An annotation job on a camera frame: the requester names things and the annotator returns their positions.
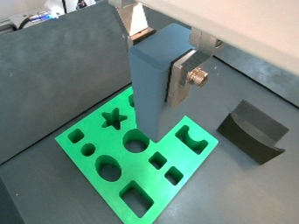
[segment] screw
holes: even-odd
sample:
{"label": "screw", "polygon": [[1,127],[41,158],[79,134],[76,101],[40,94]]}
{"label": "screw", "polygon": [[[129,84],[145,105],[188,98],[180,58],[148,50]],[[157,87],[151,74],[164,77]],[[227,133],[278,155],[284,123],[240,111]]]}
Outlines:
{"label": "screw", "polygon": [[189,83],[193,85],[197,85],[201,87],[207,80],[208,80],[208,74],[199,68],[196,67],[189,73],[188,73],[188,79]]}
{"label": "screw", "polygon": [[216,40],[216,48],[220,48],[220,45],[223,44],[222,40]]}

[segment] green shape sorter board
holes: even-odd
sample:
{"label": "green shape sorter board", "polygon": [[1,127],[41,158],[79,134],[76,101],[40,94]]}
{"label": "green shape sorter board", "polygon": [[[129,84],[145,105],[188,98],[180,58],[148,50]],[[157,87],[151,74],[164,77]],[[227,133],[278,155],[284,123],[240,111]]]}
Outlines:
{"label": "green shape sorter board", "polygon": [[56,141],[125,224],[153,223],[218,144],[187,116],[153,143],[136,128],[132,88]]}

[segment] small square hole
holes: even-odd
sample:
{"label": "small square hole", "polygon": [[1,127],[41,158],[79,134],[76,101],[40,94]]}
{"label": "small square hole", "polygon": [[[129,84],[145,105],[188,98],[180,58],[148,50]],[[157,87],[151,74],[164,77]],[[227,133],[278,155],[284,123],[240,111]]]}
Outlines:
{"label": "small square hole", "polygon": [[156,170],[160,170],[167,162],[167,159],[160,152],[156,152],[148,159],[148,162],[152,164]]}
{"label": "small square hole", "polygon": [[179,184],[183,179],[183,174],[180,171],[172,166],[169,171],[164,174],[164,177],[169,180],[173,186]]}
{"label": "small square hole", "polygon": [[83,137],[84,137],[84,134],[80,129],[75,129],[68,135],[68,138],[73,143],[77,143]]}

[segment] cable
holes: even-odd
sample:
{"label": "cable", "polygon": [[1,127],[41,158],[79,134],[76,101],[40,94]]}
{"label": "cable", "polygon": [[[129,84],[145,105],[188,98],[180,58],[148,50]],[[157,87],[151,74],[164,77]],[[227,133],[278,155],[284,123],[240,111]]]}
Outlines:
{"label": "cable", "polygon": [[64,13],[67,14],[67,4],[65,4],[65,0],[61,0],[61,5],[63,5],[63,9],[64,9]]}
{"label": "cable", "polygon": [[41,11],[39,12],[36,15],[31,15],[20,24],[19,26],[19,30],[21,30],[24,28],[24,26],[29,23],[29,22],[36,22],[36,21],[43,21],[43,20],[49,20],[53,18],[57,18],[59,15],[57,13],[53,13],[52,11]]}
{"label": "cable", "polygon": [[20,24],[20,26],[19,26],[19,30],[21,30],[21,29],[24,28],[24,26],[25,26],[29,22],[31,22],[31,19],[27,18],[27,19],[21,22],[21,24]]}

